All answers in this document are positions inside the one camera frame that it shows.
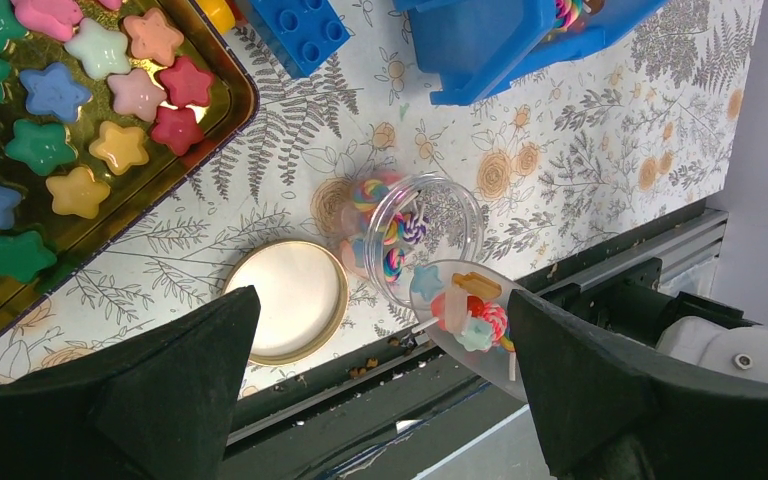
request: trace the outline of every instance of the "floral pattern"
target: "floral pattern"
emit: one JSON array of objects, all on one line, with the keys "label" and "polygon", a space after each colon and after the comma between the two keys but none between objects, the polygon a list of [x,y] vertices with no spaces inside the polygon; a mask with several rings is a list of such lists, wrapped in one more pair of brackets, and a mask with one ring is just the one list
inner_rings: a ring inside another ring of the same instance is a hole
[{"label": "floral pattern", "polygon": [[[0,337],[0,383],[216,298],[265,242],[327,244],[346,187],[373,169],[439,172],[474,192],[480,261],[511,278],[704,198],[723,186],[762,3],[671,0],[614,47],[463,108],[429,104],[439,79],[417,67],[407,17],[376,2],[333,2],[352,40],[307,79],[237,29],[226,38],[258,85],[254,121]],[[424,193],[446,225],[430,242],[462,242],[456,208]],[[249,365],[241,395],[415,322],[369,284],[349,287],[327,346],[292,365]]]}]

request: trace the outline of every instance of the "gray floor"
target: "gray floor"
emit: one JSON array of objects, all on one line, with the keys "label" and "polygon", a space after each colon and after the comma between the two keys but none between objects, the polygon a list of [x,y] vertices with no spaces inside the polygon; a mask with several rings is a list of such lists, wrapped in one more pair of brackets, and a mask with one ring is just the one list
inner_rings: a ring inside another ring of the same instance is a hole
[{"label": "gray floor", "polygon": [[415,480],[548,480],[528,405],[464,445]]}]

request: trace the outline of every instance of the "clear plastic jar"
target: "clear plastic jar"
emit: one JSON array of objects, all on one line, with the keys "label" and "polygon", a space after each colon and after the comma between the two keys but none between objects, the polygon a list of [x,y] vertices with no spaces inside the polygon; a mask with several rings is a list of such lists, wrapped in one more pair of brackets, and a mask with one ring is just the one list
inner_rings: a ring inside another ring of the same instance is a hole
[{"label": "clear plastic jar", "polygon": [[405,307],[417,265],[475,261],[484,242],[484,219],[472,193],[430,173],[377,171],[355,180],[335,222],[337,258],[346,270]]}]

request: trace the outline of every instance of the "screw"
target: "screw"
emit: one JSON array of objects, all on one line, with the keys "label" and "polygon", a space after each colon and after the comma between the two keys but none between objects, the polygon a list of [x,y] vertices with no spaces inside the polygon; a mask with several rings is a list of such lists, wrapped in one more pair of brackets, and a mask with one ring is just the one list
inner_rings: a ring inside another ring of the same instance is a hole
[{"label": "screw", "polygon": [[738,353],[734,356],[734,366],[741,370],[749,370],[752,368],[752,357],[745,353]]}]

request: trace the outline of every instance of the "gold rim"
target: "gold rim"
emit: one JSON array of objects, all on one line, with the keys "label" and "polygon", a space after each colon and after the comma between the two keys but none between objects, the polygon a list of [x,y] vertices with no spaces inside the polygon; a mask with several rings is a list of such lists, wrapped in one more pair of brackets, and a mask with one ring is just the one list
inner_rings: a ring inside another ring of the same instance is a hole
[{"label": "gold rim", "polygon": [[319,250],[320,252],[324,253],[326,256],[328,256],[328,259],[331,260],[331,264],[334,266],[334,271],[337,272],[337,278],[339,280],[339,297],[337,298],[337,302],[334,305],[334,312],[331,315],[331,319],[328,321],[328,323],[325,325],[325,328],[323,328],[316,337],[314,337],[313,340],[308,342],[305,346],[299,348],[298,350],[294,350],[290,353],[286,353],[284,355],[277,355],[277,356],[265,356],[265,355],[256,355],[251,354],[249,356],[249,361],[257,364],[257,365],[267,365],[267,366],[280,366],[280,365],[287,365],[289,363],[295,363],[299,360],[306,358],[322,348],[326,343],[328,343],[328,340],[331,340],[331,337],[334,336],[334,334],[337,332],[337,329],[340,327],[340,322],[343,320],[343,316],[346,314],[346,309],[349,306],[349,280],[346,278],[346,271],[343,270],[343,266],[340,264],[340,262],[337,260],[337,257],[335,257],[331,252],[326,250],[320,245],[317,245],[313,242],[307,242],[304,240],[278,240],[275,242],[269,242],[267,244],[261,245],[251,252],[248,253],[245,257],[243,257],[242,260],[240,260],[240,263],[238,263],[233,270],[231,270],[231,273],[228,275],[228,279],[225,281],[225,287],[222,289],[222,294],[225,295],[228,293],[228,285],[230,285],[230,280],[234,278],[234,275],[237,274],[237,271],[242,268],[242,266],[254,258],[257,254],[263,252],[266,249],[273,248],[278,245],[283,245],[287,243],[297,243],[297,244],[303,244],[307,246],[311,246]]}]

